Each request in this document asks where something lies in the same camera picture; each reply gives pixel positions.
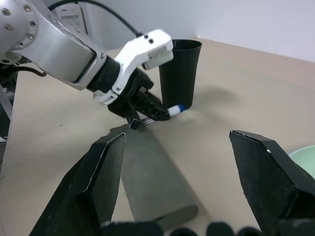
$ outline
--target black cup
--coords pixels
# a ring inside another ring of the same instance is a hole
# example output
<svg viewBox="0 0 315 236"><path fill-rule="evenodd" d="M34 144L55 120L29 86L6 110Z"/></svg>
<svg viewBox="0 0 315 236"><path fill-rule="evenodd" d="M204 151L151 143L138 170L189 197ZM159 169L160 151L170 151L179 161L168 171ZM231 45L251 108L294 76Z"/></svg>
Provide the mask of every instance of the black cup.
<svg viewBox="0 0 315 236"><path fill-rule="evenodd" d="M174 39L174 59L159 67L163 103L167 107L192 105L197 64L202 43L188 39Z"/></svg>

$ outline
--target white marker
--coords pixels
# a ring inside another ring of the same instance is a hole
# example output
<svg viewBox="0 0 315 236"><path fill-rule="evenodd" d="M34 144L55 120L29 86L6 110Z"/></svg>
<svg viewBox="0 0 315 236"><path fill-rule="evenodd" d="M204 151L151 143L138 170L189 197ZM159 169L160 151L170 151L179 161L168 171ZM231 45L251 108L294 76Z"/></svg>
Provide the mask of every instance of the white marker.
<svg viewBox="0 0 315 236"><path fill-rule="evenodd" d="M181 105L176 105L174 107L170 107L168 110L168 113L169 113L169 116L170 117L173 117L181 112L183 112L185 109L184 109L184 106L181 104ZM154 119L151 119L151 118L145 118L142 120L142 122L145 124L145 125L149 125L149 124L152 124L152 123L155 123L156 120Z"/></svg>

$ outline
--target green bowl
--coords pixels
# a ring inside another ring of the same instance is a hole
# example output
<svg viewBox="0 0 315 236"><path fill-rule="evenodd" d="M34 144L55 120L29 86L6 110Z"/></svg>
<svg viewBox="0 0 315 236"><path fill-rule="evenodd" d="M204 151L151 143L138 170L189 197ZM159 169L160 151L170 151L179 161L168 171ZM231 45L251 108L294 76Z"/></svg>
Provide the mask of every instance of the green bowl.
<svg viewBox="0 0 315 236"><path fill-rule="evenodd" d="M315 179L315 145L298 149L289 156Z"/></svg>

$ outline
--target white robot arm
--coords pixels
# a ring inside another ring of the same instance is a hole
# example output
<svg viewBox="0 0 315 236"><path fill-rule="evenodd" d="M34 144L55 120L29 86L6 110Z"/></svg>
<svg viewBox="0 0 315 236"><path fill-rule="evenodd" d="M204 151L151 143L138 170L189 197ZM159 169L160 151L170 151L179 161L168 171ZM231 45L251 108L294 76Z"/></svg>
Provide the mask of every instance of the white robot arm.
<svg viewBox="0 0 315 236"><path fill-rule="evenodd" d="M0 63L15 65L23 56L75 89L91 90L97 102L133 128L139 123L136 111L169 119L167 108L148 92L153 83L137 69L173 59L167 33L157 29L139 36L112 59L88 35L57 19L42 0L0 0L0 11Z"/></svg>

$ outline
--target cable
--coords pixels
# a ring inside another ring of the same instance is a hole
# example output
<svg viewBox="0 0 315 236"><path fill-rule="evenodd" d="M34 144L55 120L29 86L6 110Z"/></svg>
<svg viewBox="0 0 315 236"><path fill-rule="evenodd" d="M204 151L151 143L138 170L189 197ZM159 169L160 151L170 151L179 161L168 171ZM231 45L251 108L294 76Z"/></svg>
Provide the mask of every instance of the cable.
<svg viewBox="0 0 315 236"><path fill-rule="evenodd" d="M87 2L87 3L91 3L94 5L97 5L103 9L105 9L106 11L108 11L109 13L111 13L112 15L114 15L116 18L118 18L118 20L120 20L125 26L127 26L137 37L140 37L143 33L137 31L131 24L129 24L122 16L120 16L118 13L116 13L114 10L112 10L111 8L109 8L108 6L99 3L97 1L93 1L93 0L62 0L59 1L57 3L52 4L51 6L48 7L48 9L50 11L54 10L56 7L67 4L67 3L72 3L72 2Z"/></svg>
<svg viewBox="0 0 315 236"><path fill-rule="evenodd" d="M4 70L1 73L6 75L6 74L15 73L15 72L18 72L18 71L32 72L32 73L34 73L34 74L36 74L36 75L38 75L40 77L45 77L47 75L47 73L45 73L45 72L39 72L38 70L35 70L35 69L27 67L27 66L17 66L17 67L14 67L14 68L10 68L10 69Z"/></svg>

